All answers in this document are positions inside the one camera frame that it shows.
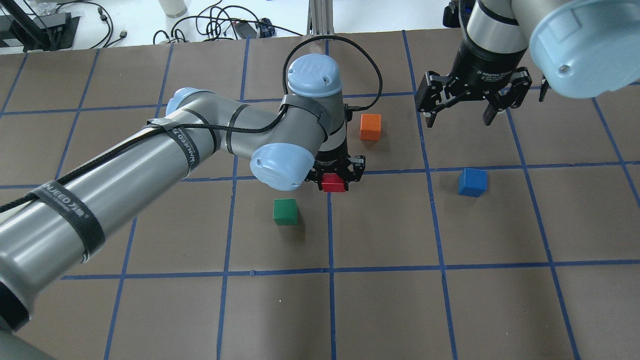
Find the velcro strap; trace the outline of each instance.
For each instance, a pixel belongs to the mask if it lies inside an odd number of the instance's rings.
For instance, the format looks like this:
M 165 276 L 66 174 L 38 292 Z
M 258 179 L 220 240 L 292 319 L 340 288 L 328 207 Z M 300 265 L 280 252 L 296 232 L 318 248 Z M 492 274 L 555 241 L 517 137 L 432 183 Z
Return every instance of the velcro strap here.
M 83 263 L 102 248 L 105 239 L 100 222 L 72 192 L 53 180 L 35 188 L 31 193 L 60 214 L 76 230 L 84 244 Z
M 280 109 L 282 109 L 282 106 L 285 105 L 294 106 L 295 108 L 306 110 L 309 113 L 313 114 L 313 116 L 317 117 L 318 124 L 320 124 L 320 126 L 322 126 L 322 128 L 324 129 L 324 140 L 327 140 L 331 133 L 333 120 L 331 119 L 331 116 L 329 116 L 329 113 L 326 111 L 324 106 L 322 106 L 322 104 L 313 99 L 309 99 L 308 97 L 289 94 L 285 95 L 282 98 Z
M 200 153 L 198 147 L 189 133 L 187 133 L 179 122 L 170 119 L 153 119 L 149 121 L 151 127 L 161 127 L 170 138 L 178 144 L 189 164 L 189 176 L 200 164 Z
M 236 120 L 238 119 L 238 116 L 240 116 L 240 113 L 244 109 L 246 109 L 248 107 L 249 107 L 249 104 L 242 104 L 242 105 L 238 106 L 238 109 L 236 109 L 234 111 L 234 113 L 231 115 L 231 119 L 229 119 L 229 124 L 227 126 L 228 127 L 236 126 Z M 233 134 L 233 132 L 227 131 L 227 151 L 229 152 L 229 154 L 235 155 L 233 146 L 231 146 L 231 135 L 232 134 Z

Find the white bottle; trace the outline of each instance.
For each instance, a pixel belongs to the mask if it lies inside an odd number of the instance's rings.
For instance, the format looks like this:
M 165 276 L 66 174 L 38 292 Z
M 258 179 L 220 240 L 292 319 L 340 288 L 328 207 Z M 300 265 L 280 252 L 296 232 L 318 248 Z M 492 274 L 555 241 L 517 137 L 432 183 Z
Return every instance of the white bottle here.
M 167 17 L 177 18 L 183 16 L 187 12 L 187 6 L 184 0 L 158 0 L 162 10 Z

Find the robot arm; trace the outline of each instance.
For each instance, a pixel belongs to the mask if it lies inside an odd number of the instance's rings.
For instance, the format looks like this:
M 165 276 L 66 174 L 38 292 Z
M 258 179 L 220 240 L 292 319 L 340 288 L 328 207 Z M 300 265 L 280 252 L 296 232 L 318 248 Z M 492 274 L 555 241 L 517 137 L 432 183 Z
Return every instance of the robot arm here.
M 529 47 L 545 74 L 540 101 L 549 86 L 588 98 L 640 78 L 636 0 L 459 0 L 445 8 L 443 24 L 462 28 L 463 41 L 451 73 L 428 71 L 417 90 L 416 109 L 428 127 L 461 101 L 487 100 L 485 125 L 520 107 L 532 79 L 518 64 Z
M 33 190 L 35 200 L 0 221 L 0 329 L 20 329 L 46 287 L 220 149 L 251 159 L 256 177 L 278 190 L 299 187 L 316 156 L 345 161 L 328 158 L 347 156 L 335 61 L 302 56 L 289 69 L 289 86 L 293 94 L 277 116 L 212 92 L 179 90 L 167 116 L 97 158 L 113 154 L 110 160 L 92 160 Z

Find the metal frame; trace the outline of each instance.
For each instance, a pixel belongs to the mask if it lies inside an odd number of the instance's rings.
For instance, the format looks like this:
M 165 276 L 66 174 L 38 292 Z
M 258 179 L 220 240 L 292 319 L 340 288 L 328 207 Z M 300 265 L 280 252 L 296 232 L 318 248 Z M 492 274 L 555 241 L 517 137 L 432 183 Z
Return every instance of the metal frame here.
M 309 0 L 307 34 L 333 35 L 333 0 Z

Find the wooden block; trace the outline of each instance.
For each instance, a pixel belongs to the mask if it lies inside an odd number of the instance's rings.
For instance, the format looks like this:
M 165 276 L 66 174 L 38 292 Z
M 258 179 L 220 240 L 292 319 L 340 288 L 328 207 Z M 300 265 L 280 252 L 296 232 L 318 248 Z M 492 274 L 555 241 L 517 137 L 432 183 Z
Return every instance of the wooden block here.
M 380 114 L 362 114 L 360 117 L 360 139 L 378 141 L 382 132 L 382 116 Z

